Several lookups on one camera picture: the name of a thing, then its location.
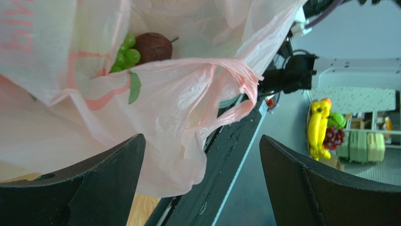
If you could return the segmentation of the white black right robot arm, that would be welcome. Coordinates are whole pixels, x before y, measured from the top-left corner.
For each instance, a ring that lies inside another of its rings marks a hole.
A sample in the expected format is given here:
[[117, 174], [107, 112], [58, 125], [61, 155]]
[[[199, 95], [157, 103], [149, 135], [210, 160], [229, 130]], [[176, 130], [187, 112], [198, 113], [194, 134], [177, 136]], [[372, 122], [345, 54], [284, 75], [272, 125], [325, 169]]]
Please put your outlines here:
[[341, 59], [315, 54], [293, 55], [282, 68], [266, 70], [259, 94], [326, 87], [401, 89], [401, 59]]

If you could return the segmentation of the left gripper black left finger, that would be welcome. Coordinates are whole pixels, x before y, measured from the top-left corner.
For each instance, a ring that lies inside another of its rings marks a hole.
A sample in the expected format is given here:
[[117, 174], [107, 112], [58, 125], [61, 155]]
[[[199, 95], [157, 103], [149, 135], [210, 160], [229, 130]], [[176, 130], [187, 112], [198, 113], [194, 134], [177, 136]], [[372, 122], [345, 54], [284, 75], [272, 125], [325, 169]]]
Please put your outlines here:
[[3, 226], [124, 226], [146, 146], [137, 134], [114, 148], [35, 180], [0, 185]]

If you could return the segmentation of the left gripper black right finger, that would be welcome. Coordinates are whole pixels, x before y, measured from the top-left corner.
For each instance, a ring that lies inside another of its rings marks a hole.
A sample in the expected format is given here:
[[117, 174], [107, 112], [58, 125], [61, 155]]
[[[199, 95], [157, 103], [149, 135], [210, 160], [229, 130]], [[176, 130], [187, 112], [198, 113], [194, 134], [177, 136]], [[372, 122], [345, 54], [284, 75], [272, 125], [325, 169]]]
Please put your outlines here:
[[337, 170], [270, 136], [261, 137], [259, 149], [277, 225], [400, 225], [399, 186]]

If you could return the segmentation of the pink translucent plastic bag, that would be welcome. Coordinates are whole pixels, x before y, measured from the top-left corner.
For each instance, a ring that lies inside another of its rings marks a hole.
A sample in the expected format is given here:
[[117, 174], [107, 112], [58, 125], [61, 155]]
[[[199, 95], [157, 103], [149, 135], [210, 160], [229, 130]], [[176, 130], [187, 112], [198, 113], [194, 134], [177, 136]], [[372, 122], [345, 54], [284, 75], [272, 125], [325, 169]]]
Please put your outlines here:
[[[204, 178], [207, 137], [253, 110], [262, 73], [304, 3], [1, 1], [1, 182], [69, 167], [143, 134], [137, 191], [189, 192]], [[162, 34], [172, 58], [110, 73], [128, 32]]]

